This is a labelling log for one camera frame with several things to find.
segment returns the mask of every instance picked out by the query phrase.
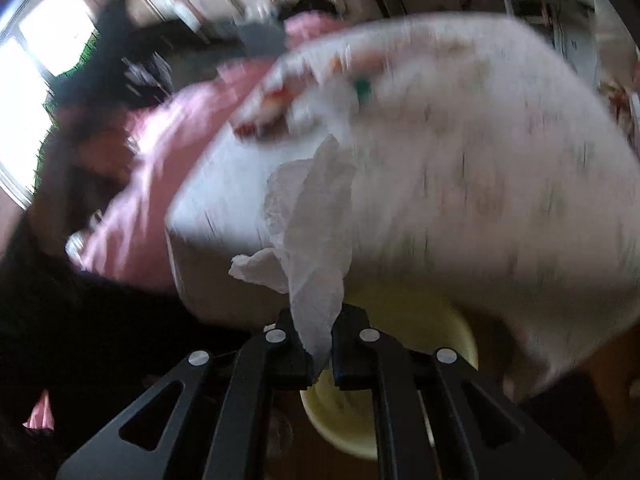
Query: yellow cup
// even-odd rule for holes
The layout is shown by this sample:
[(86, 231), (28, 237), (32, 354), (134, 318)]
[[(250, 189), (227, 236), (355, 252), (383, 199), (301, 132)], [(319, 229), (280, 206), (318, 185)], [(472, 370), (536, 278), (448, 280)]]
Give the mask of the yellow cup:
[[(345, 303), (367, 311), (370, 324), (398, 339), (405, 347), (433, 352), (448, 347), (478, 368), (478, 349), (465, 319), (450, 303), (428, 290), (379, 285), (348, 294)], [(373, 403), (369, 390), (342, 392), (331, 370), (300, 392), (311, 424), (337, 449), (376, 460)]]

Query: tissue paper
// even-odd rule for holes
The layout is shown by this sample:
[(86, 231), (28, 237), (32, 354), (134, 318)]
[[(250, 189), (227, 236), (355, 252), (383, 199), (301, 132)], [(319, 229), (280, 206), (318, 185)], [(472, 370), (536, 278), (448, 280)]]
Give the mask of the tissue paper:
[(331, 328), (351, 265), (351, 152), (329, 135), (313, 158), (281, 165), (267, 182), (264, 217), (271, 247), (232, 260), (239, 280), (288, 292), (291, 315), (316, 374), (331, 349)]

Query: bright window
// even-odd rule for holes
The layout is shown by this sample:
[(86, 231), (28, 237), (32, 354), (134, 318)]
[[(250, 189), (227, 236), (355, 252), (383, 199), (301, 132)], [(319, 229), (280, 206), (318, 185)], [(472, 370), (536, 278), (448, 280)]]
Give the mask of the bright window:
[(42, 107), (47, 78), (73, 67), (94, 31), (81, 0), (42, 0), (0, 45), (0, 163), (25, 195), (51, 126)]
[(94, 31), (83, 7), (78, 0), (44, 0), (20, 22), (29, 49), (52, 75), (78, 62)]

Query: white cloth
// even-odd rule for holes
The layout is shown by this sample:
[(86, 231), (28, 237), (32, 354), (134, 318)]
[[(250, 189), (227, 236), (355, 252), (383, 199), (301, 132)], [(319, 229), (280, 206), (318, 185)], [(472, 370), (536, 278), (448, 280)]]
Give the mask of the white cloth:
[(328, 136), (313, 158), (280, 166), (270, 177), (264, 217), (272, 247), (233, 258), (229, 274), (289, 293), (291, 316), (319, 374), (351, 265), (351, 153)]
[(239, 288), (216, 301), (226, 292), (214, 276), (225, 259), (273, 246), (269, 176), (312, 158), (331, 133), (356, 166), (348, 279), (429, 279), (525, 333), (551, 378), (640, 314), (638, 161), (591, 89), (516, 20), (377, 23), (280, 66), (321, 73), (347, 45), (355, 53), (420, 36), (435, 44), (373, 78), (372, 101), (343, 128), (270, 143), (220, 132), (167, 218), (178, 286), (201, 319), (237, 319), (241, 304), (252, 323), (273, 322), (275, 304), (251, 310)]

